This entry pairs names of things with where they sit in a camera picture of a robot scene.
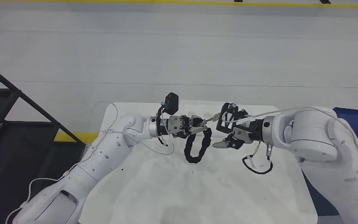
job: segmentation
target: yellow tape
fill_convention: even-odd
[[[98,137],[98,133],[90,132],[74,132],[74,135],[84,143],[92,143]],[[75,140],[66,133],[59,132],[55,137],[55,142],[75,142]]]
[[[66,2],[66,3],[156,3],[156,4],[208,4],[227,6],[263,6],[263,7],[328,7],[358,8],[358,4],[321,4],[321,3],[263,3],[263,2],[207,2],[182,0],[0,0],[0,2]]]

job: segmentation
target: gray floor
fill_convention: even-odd
[[[98,131],[101,100],[170,91],[358,108],[357,37],[355,9],[0,3],[0,73],[74,132]],[[42,119],[16,108],[8,119]]]

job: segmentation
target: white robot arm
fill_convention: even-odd
[[[169,119],[160,117],[162,112],[173,115],[177,110],[178,96],[170,93],[159,108],[157,116],[126,114],[116,119],[88,147],[81,161],[65,172],[57,183],[22,204],[22,209],[12,223],[77,224],[84,201],[91,190],[122,164],[136,144],[168,134],[186,138],[207,129],[204,124],[193,125],[194,117],[198,116],[171,116]]]
[[[247,118],[247,114],[241,116],[242,121],[233,125],[228,138],[214,147],[239,149],[244,143],[262,141],[267,145],[268,160],[274,153],[272,147],[290,151],[311,184],[336,207],[343,221],[358,223],[357,137],[347,121],[327,108],[300,109],[257,120]]]

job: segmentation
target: black metal frame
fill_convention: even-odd
[[[12,92],[6,107],[4,108],[2,113],[0,113],[0,124],[5,122],[5,117],[10,112],[11,108],[14,106],[17,99],[22,98],[30,106],[32,106],[34,109],[36,109],[38,112],[40,112],[44,117],[49,119],[56,127],[61,129],[64,133],[69,135],[77,143],[79,143],[80,145],[82,145],[85,148],[86,144],[84,142],[82,142],[79,138],[77,138],[65,126],[63,126],[61,123],[59,123],[54,117],[52,117],[49,113],[47,113],[43,108],[41,108],[37,103],[35,103],[32,99],[30,99],[25,93],[23,93],[21,90],[19,90],[14,84],[12,84],[9,80],[7,80],[1,74],[0,74],[0,82],[3,83]]]

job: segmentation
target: white table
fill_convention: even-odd
[[[119,116],[128,112],[155,115],[159,104],[115,103]],[[209,118],[220,112],[223,102],[181,101],[177,114],[197,114]],[[255,115],[274,111],[273,106],[240,106]],[[115,119],[109,105],[103,119],[106,129]],[[224,133],[213,130],[212,143]],[[197,136],[192,155],[199,152],[202,137]],[[141,144],[117,170],[105,177],[90,193],[80,219],[90,223],[317,223],[317,214],[295,157],[274,148],[274,169],[256,175],[241,162],[255,144],[239,150],[209,147],[201,162],[189,164],[183,154],[185,139],[175,139],[170,156],[156,154]],[[168,152],[156,139],[149,147]],[[261,145],[255,165],[264,165],[266,147]]]

